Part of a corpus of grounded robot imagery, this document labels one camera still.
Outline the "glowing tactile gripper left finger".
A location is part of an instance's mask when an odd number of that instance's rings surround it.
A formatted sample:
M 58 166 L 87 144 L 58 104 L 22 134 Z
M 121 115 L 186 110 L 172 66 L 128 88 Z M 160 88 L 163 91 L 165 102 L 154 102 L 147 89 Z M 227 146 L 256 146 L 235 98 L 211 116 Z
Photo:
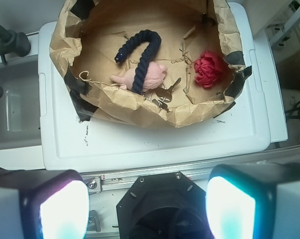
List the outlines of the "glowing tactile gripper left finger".
M 75 170 L 0 170 L 0 239 L 82 239 L 89 208 Z

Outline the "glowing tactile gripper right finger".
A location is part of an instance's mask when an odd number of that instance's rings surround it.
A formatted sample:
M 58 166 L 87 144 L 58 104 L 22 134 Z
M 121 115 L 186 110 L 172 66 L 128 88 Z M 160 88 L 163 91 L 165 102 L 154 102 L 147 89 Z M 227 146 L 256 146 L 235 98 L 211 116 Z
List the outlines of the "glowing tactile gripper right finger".
M 300 239 L 300 163 L 217 165 L 205 208 L 216 239 Z

